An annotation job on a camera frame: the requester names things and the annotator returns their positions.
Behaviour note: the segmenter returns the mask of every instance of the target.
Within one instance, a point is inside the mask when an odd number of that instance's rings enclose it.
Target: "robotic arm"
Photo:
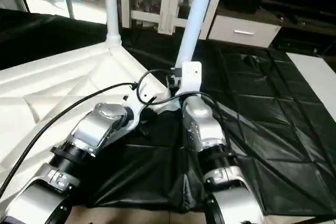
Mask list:
[[[51,149],[54,157],[48,164],[43,164],[18,192],[8,205],[2,223],[64,223],[71,212],[76,191],[87,176],[87,165],[106,141],[133,119],[134,114],[127,106],[98,103],[63,144]]]
[[[168,94],[198,91],[201,85],[201,64],[187,62],[181,76],[170,75]],[[65,142],[53,147],[54,157],[43,164],[29,182],[9,203],[1,224],[63,224],[76,200],[76,192],[85,181],[87,165],[100,150],[137,126],[145,104],[137,91],[125,104],[98,103],[67,136]],[[142,99],[154,97],[144,87]],[[208,198],[205,201],[207,223],[264,223],[258,203],[249,190],[234,155],[226,151],[227,140],[213,111],[201,97],[181,96],[157,107],[158,113],[182,107],[186,132],[195,143],[203,172]]]

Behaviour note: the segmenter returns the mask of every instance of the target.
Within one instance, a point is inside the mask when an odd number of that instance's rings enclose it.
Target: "white shelving unit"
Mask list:
[[[187,16],[189,12],[189,4],[181,5],[179,0],[161,0],[160,13],[150,13],[141,10],[132,9],[132,0],[121,0],[121,14],[122,14],[122,26],[125,28],[131,27],[131,20],[142,20],[145,22],[153,22],[158,24],[158,33],[160,34],[173,34],[176,27],[185,27]],[[199,35],[199,39],[206,39],[212,20],[217,9],[219,0],[210,0],[207,9],[206,16],[202,25],[202,29]],[[184,9],[184,15],[180,15],[180,12]]]

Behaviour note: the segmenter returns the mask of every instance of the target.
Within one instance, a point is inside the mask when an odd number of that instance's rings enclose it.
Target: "silver motor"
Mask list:
[[[207,224],[265,223],[235,157],[224,151],[226,139],[210,106],[200,97],[188,97],[183,103],[182,113],[204,174],[208,192],[204,205]]]

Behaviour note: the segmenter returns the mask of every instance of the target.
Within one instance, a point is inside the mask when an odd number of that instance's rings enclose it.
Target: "white pole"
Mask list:
[[[105,0],[107,12],[106,41],[109,47],[121,45],[118,28],[118,4],[117,0]]]
[[[176,68],[180,68],[182,63],[185,61],[191,61],[208,4],[209,0],[193,0],[193,5],[190,9],[180,50],[177,56],[175,64]]]

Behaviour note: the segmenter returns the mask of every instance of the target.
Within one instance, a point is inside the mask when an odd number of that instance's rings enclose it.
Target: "black plastic sheet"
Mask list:
[[[0,10],[0,50],[11,52],[1,68],[102,42],[105,34],[104,25]],[[174,65],[180,34],[121,35],[146,68]],[[241,168],[264,213],[336,215],[336,123],[288,56],[199,41],[194,60],[203,66],[202,91],[222,104]],[[106,148],[88,169],[90,194],[82,202],[197,209],[205,193],[181,120],[179,111],[165,112]]]

